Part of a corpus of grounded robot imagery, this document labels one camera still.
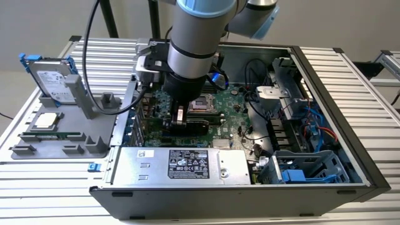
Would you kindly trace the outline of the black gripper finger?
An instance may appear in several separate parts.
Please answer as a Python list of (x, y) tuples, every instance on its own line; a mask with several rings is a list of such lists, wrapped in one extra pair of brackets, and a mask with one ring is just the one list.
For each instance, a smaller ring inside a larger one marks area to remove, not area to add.
[(180, 103), (172, 100), (169, 106), (169, 116), (163, 120), (163, 126), (169, 132), (176, 132), (187, 127), (188, 102)]

